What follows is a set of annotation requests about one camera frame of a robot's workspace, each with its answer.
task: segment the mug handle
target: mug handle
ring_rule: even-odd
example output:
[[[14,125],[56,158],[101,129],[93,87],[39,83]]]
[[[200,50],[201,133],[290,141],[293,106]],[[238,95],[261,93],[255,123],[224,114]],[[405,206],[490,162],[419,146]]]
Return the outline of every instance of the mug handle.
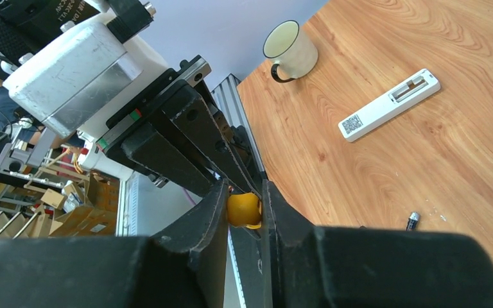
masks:
[[[287,80],[282,80],[281,77],[279,77],[279,74],[277,73],[277,68],[279,67],[280,63],[275,63],[273,66],[271,66],[271,77],[278,82],[278,83],[286,83],[286,82],[291,82],[292,80],[296,80],[296,78],[288,78]]]

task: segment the blue shorts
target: blue shorts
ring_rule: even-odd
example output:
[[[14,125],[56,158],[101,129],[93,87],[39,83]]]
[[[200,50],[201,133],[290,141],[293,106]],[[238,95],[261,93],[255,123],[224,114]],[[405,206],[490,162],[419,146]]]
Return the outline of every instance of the blue shorts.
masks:
[[[4,131],[10,123],[15,123],[18,120],[14,116],[14,111],[19,107],[20,105],[13,101],[8,95],[8,90],[4,87],[0,87],[0,131]],[[18,139],[29,142],[33,135],[38,131],[39,129],[36,127],[22,129],[18,135]],[[70,146],[77,146],[79,148],[84,147],[84,140],[80,139],[76,134],[74,134],[66,143]]]

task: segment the wooden table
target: wooden table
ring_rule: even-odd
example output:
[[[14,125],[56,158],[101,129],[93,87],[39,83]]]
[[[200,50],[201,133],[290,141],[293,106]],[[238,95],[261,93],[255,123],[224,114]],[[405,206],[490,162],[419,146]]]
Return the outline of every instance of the wooden table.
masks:
[[[403,229],[417,211],[493,259],[493,0],[330,0],[304,30],[308,76],[278,84],[265,62],[239,85],[288,202],[324,225]],[[438,94],[345,141],[342,119],[424,67]]]

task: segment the enamel mug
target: enamel mug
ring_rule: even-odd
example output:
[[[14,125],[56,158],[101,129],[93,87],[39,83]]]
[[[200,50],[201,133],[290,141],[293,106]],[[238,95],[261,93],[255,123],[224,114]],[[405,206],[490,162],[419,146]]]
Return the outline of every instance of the enamel mug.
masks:
[[[297,21],[285,21],[273,29],[265,40],[263,52],[273,63],[271,76],[280,83],[305,76],[318,60],[318,50]],[[288,79],[279,77],[279,66]]]

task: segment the mug rim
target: mug rim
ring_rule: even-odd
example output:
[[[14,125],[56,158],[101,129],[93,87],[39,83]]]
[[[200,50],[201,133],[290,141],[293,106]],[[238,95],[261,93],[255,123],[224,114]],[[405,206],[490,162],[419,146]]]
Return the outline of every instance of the mug rim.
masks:
[[[294,38],[294,40],[292,41],[292,44],[290,44],[290,46],[288,46],[288,48],[286,48],[285,51],[281,52],[280,54],[278,54],[277,56],[267,56],[265,54],[265,45],[267,44],[267,40],[269,39],[269,37],[271,36],[271,34],[273,34],[273,32],[280,26],[282,26],[283,24],[286,24],[287,22],[294,22],[297,26],[298,26],[298,31],[296,32],[296,37]],[[277,58],[279,56],[282,56],[285,52],[287,52],[293,45],[294,43],[296,43],[296,40],[297,40],[297,37],[299,36],[299,31],[301,30],[300,26],[299,26],[299,22],[293,20],[293,19],[289,19],[287,21],[283,21],[281,22],[280,24],[278,24],[276,27],[273,28],[273,30],[271,30],[271,32],[269,32],[269,34],[267,34],[267,37],[265,38],[265,41],[264,41],[264,44],[262,46],[262,52],[264,54],[264,56],[267,58],[267,59],[274,59],[274,58]]]

